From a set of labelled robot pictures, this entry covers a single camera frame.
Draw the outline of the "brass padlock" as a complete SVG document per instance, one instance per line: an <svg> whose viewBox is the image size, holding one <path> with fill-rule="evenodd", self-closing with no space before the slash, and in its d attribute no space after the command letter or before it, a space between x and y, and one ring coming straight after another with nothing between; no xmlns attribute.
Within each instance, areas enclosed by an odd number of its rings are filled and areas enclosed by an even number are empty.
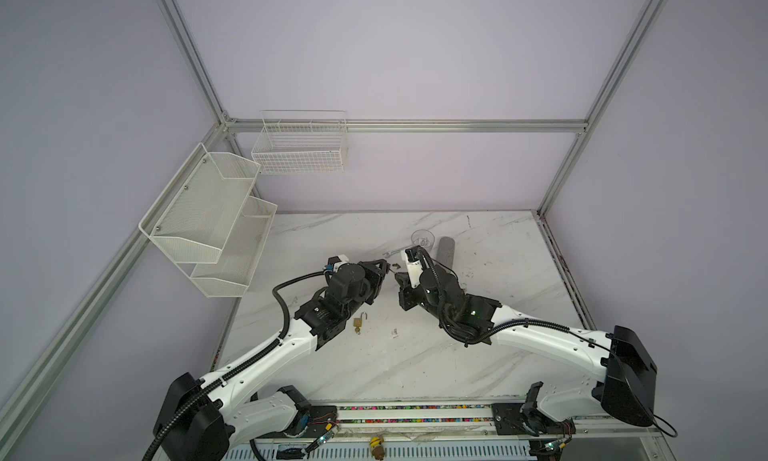
<svg viewBox="0 0 768 461"><path fill-rule="evenodd" d="M355 317L355 318L353 319L353 327L354 327L354 332L355 332L357 335L360 335L360 334L361 334L361 331L362 331L362 327L363 327L364 321L365 321L367 318L368 318L368 315L367 315L367 313L366 313L366 312L362 312L362 313L361 313L359 316L357 316L357 317Z"/></svg>

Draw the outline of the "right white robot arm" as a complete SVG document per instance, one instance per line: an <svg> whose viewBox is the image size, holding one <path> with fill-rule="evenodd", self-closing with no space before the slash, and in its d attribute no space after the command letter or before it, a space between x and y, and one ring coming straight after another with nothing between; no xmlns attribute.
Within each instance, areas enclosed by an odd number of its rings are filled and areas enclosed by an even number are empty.
<svg viewBox="0 0 768 461"><path fill-rule="evenodd" d="M467 293L456 275L441 265L414 264L396 273L395 280L403 310L427 311L462 346L508 346L579 373L571 383L531 384L518 408L524 432L539 436L555 427L568 430L576 417L606 415L677 437L674 426L655 412L658 368L633 330L586 330L526 315Z"/></svg>

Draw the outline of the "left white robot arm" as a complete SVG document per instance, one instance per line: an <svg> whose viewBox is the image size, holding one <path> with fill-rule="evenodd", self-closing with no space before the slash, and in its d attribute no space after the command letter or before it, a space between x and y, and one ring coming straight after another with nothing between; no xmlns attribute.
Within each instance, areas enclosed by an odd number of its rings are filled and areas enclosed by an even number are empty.
<svg viewBox="0 0 768 461"><path fill-rule="evenodd" d="M282 325L271 339L199 378L177 377L168 387L143 457L220 460L229 449L271 432L302 432L310 403L286 386L266 398L258 391L291 364L339 335L364 304L378 297L391 266L384 259L352 263L332 257L316 272L272 290Z"/></svg>

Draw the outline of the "clear plastic cup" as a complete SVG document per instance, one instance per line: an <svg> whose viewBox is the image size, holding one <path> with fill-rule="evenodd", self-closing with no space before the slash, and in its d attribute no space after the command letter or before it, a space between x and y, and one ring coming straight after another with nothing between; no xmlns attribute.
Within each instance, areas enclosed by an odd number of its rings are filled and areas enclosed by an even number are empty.
<svg viewBox="0 0 768 461"><path fill-rule="evenodd" d="M411 234L411 244L414 246L420 246L427 251L430 251L435 243L434 234L425 229L418 229Z"/></svg>

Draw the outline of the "grey oblong sponge block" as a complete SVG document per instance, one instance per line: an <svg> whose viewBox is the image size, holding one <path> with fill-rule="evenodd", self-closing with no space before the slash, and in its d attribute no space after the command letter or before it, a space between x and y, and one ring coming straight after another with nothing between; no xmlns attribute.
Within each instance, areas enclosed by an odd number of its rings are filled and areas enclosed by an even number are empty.
<svg viewBox="0 0 768 461"><path fill-rule="evenodd" d="M437 252L435 260L446 266L453 268L455 258L456 243L451 237L441 237L437 243Z"/></svg>

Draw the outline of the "lower white mesh shelf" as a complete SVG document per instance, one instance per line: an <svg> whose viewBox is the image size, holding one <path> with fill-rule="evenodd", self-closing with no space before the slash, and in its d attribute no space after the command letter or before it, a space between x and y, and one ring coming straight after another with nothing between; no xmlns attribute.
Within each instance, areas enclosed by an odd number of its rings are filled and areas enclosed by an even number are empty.
<svg viewBox="0 0 768 461"><path fill-rule="evenodd" d="M207 298L240 298L248 291L277 205L248 196L216 264L198 264L191 281Z"/></svg>

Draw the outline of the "white mesh shelf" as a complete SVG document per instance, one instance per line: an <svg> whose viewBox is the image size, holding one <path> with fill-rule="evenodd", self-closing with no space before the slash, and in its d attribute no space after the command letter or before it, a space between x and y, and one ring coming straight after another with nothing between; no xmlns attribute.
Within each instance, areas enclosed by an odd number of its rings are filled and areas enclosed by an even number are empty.
<svg viewBox="0 0 768 461"><path fill-rule="evenodd" d="M207 298L240 298L248 291L277 205L248 196L216 264L198 264L191 281Z"/></svg>
<svg viewBox="0 0 768 461"><path fill-rule="evenodd" d="M215 264L259 171L250 159L199 144L138 229L175 264Z"/></svg>

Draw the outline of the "upper white mesh shelf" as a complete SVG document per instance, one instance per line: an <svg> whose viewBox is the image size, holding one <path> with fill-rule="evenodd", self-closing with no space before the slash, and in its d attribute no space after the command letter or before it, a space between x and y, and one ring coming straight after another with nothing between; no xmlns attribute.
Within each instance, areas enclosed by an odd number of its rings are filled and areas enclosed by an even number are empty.
<svg viewBox="0 0 768 461"><path fill-rule="evenodd" d="M215 264L259 171L250 159L199 144L138 229L175 264Z"/></svg>

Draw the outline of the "aluminium frame rail base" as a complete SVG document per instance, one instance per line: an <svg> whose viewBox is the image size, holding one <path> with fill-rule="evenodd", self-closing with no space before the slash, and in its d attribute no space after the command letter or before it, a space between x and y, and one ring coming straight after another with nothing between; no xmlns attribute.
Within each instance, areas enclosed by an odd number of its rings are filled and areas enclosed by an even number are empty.
<svg viewBox="0 0 768 461"><path fill-rule="evenodd" d="M578 418L573 433L532 436L497 431L494 404L341 404L313 406L302 432L271 432L232 446L220 460L672 460L658 431Z"/></svg>

